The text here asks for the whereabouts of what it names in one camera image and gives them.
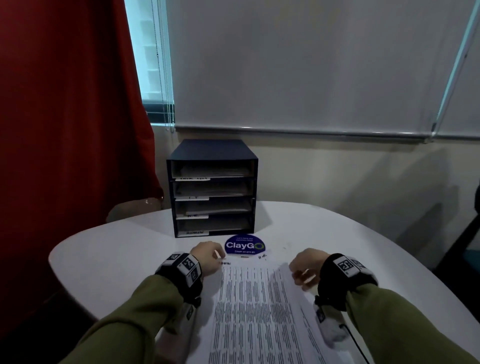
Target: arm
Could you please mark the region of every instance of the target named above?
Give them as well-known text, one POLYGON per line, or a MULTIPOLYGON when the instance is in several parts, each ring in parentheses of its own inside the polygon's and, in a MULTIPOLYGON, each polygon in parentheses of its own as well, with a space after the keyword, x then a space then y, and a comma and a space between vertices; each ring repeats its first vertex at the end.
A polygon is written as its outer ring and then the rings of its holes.
POLYGON ((478 361, 399 294, 365 284, 347 293, 347 312, 376 364, 478 361))
POLYGON ((149 276, 127 302, 94 324, 61 364, 153 363, 155 336, 182 304, 168 279, 149 276))
POLYGON ((378 288, 365 267, 352 264, 348 277, 348 266, 340 269, 334 263, 339 257, 309 248, 295 257, 290 270, 304 290, 318 285, 319 305, 348 312, 376 364, 478 363, 405 298, 378 288))
MULTIPOLYGON (((225 252, 220 244, 202 242, 192 249, 190 263, 195 258, 200 265, 201 275, 193 279, 191 289, 200 281, 201 277, 215 273, 222 263, 217 260, 217 253, 221 258, 225 252)), ((189 302, 190 293, 186 283, 181 284, 175 276, 168 275, 163 270, 165 263, 172 265, 169 257, 157 274, 147 277, 133 292, 131 298, 108 316, 94 324, 80 340, 78 346, 60 363, 61 364, 151 364, 155 355, 155 336, 170 319, 175 318, 183 302, 189 302)), ((182 257, 177 264, 185 262, 182 257)), ((193 277, 197 272, 196 265, 190 268, 188 276, 193 277)))

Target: blue sticker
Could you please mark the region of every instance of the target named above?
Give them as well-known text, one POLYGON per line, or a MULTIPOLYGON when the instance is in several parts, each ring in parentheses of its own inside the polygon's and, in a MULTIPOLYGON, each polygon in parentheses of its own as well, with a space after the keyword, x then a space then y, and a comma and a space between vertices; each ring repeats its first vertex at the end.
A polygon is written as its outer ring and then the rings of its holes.
POLYGON ((225 243, 225 252, 227 252, 227 254, 255 255, 264 251, 264 242, 254 235, 235 235, 225 243))

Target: round table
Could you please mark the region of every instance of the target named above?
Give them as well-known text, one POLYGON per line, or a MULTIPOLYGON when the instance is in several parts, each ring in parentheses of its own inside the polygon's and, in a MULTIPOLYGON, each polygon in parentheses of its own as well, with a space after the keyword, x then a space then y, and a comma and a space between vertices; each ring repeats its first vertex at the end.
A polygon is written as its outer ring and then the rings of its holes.
MULTIPOLYGON (((480 359, 480 324, 432 272, 386 237, 321 207, 260 201, 255 235, 280 262, 308 247, 358 258, 375 273, 380 287, 408 299, 480 359)), ((52 250, 49 262, 68 293, 101 318, 125 302, 170 253, 190 251, 205 240, 224 244, 230 236, 175 239, 171 210, 163 210, 75 234, 52 250)))

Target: wristband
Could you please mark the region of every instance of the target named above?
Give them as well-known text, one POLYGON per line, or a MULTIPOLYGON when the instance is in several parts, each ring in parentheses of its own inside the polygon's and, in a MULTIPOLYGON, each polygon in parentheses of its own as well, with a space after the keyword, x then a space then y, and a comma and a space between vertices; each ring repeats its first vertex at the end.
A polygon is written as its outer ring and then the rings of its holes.
POLYGON ((330 305, 339 311, 346 311, 348 291, 354 291, 358 286, 372 283, 378 286, 375 275, 362 263, 351 256, 332 254, 320 269, 317 306, 330 305))
POLYGON ((157 269, 155 274, 170 280, 179 290, 185 303, 195 308, 202 302, 202 268, 198 260, 191 254, 175 252, 157 269))

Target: forearm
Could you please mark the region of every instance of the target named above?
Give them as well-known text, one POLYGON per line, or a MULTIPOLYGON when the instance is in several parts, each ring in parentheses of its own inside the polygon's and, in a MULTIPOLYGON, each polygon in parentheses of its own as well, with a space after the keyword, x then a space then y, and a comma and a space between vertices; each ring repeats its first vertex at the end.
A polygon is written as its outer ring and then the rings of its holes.
POLYGON ((376 364, 478 363, 393 291, 359 286, 347 293, 347 312, 376 364))
POLYGON ((152 363, 157 332, 182 304, 168 279, 149 276, 127 302, 93 325, 61 363, 152 363))

